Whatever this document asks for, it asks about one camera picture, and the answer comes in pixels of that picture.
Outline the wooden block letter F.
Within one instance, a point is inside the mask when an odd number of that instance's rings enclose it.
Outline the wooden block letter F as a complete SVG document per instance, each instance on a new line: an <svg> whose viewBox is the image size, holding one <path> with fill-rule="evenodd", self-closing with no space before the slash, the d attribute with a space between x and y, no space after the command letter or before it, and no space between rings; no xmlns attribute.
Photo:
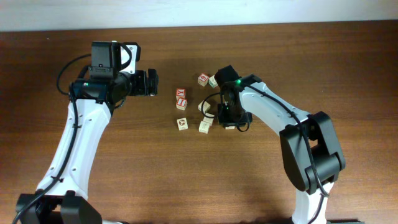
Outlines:
<svg viewBox="0 0 398 224"><path fill-rule="evenodd" d="M204 114L206 114L209 111L210 107L211 107L211 105L205 100L203 100L198 105L198 109L200 110L201 113L204 113Z"/></svg>

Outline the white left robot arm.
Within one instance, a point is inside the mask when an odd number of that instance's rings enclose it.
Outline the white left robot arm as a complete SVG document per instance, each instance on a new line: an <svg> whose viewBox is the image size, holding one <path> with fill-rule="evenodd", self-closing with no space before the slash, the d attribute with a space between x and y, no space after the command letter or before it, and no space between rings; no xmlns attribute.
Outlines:
<svg viewBox="0 0 398 224"><path fill-rule="evenodd" d="M159 76L137 70L136 42L95 41L66 92L70 102L61 140L34 194L20 194L14 223L97 223L105 220L88 202L88 183L101 136L129 96L155 96Z"/></svg>

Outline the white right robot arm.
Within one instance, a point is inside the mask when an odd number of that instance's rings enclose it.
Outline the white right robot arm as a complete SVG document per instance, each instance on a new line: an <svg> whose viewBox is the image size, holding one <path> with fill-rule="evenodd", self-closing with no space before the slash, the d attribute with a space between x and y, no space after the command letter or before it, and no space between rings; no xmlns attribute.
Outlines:
<svg viewBox="0 0 398 224"><path fill-rule="evenodd" d="M278 135L284 170L296 189L291 223L326 223L329 193L346 166L331 118L292 106L259 77L240 77L230 65L219 69L215 80L220 124L240 128L257 116Z"/></svg>

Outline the wooden block brown ball picture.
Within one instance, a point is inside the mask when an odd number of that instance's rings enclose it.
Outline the wooden block brown ball picture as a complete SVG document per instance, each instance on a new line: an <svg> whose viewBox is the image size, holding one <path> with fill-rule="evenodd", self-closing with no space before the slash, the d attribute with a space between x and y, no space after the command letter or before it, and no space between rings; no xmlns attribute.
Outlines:
<svg viewBox="0 0 398 224"><path fill-rule="evenodd" d="M178 129L180 131L188 129L188 123L186 118L180 118L177 120Z"/></svg>

